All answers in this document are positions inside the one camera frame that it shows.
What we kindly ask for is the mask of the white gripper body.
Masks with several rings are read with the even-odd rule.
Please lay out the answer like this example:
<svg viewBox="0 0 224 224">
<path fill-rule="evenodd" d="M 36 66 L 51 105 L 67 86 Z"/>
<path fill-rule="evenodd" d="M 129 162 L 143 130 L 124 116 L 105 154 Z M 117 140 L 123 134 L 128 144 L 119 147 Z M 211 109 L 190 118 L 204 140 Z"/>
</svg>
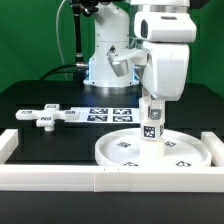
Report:
<svg viewBox="0 0 224 224">
<path fill-rule="evenodd" d="M 177 101 L 187 75 L 188 45 L 144 42 L 143 49 L 147 52 L 143 86 L 156 100 Z"/>
</svg>

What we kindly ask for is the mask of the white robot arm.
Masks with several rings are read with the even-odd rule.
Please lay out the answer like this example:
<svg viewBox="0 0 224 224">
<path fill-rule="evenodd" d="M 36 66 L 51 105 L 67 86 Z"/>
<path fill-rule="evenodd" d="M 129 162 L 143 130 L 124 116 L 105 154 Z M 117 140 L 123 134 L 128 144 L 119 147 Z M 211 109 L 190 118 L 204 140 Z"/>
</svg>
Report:
<svg viewBox="0 0 224 224">
<path fill-rule="evenodd" d="M 164 116 L 167 101 L 182 95 L 189 63 L 188 44 L 196 38 L 190 0 L 127 0 L 130 17 L 111 2 L 94 15 L 95 52 L 84 86 L 101 93 L 121 93 L 141 84 L 140 111 L 150 120 Z"/>
</svg>

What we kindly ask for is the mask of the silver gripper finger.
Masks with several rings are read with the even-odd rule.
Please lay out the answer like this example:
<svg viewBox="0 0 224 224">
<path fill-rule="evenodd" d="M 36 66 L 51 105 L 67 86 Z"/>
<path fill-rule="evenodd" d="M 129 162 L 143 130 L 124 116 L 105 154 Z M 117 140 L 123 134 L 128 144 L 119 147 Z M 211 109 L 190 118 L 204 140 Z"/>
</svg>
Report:
<svg viewBox="0 0 224 224">
<path fill-rule="evenodd" d="M 158 108 L 149 108 L 148 109 L 148 117 L 151 120 L 159 120 L 162 116 L 162 110 Z"/>
</svg>

